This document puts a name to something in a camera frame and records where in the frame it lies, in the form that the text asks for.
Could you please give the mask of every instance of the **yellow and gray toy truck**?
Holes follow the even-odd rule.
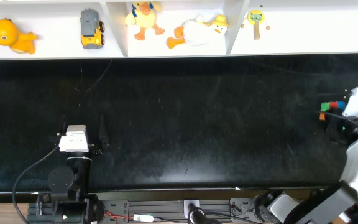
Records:
[[[81,13],[81,42],[85,49],[99,49],[104,45],[104,23],[93,9]]]

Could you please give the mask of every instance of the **black tabletop surface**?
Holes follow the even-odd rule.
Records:
[[[0,62],[0,192],[52,149],[64,114],[91,139],[105,115],[111,149],[93,157],[91,191],[339,180],[346,147],[316,111],[358,86],[358,54],[117,59],[101,77],[109,62]],[[18,190],[46,190],[64,163],[52,154]]]

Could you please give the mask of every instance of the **white plush duck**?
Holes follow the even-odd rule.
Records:
[[[172,49],[178,44],[187,43],[191,46],[205,45],[220,39],[227,31],[229,24],[226,17],[219,14],[211,23],[204,22],[202,16],[186,21],[175,29],[175,38],[167,39],[167,46]]]

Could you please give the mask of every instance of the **yellow plush duck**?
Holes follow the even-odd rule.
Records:
[[[10,19],[0,19],[0,45],[9,46],[16,53],[35,53],[32,32],[22,33]]]
[[[184,43],[191,46],[205,45],[224,36],[228,27],[226,17],[222,14],[216,16],[212,22],[204,22],[204,19],[199,16],[196,20],[186,21],[183,26],[177,27],[175,29],[176,39],[168,38],[167,46],[172,49],[176,45]]]
[[[155,23],[157,16],[154,9],[160,12],[162,7],[157,2],[132,2],[132,12],[125,18],[125,23],[127,25],[136,24],[140,27],[140,32],[135,34],[136,39],[144,40],[144,34],[148,28],[153,28],[157,35],[165,32],[165,29],[159,28]]]

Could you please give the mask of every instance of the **orange rubber duck toy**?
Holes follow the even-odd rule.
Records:
[[[32,32],[22,33],[10,19],[0,19],[0,45],[9,46],[16,53],[34,54],[36,39]]]

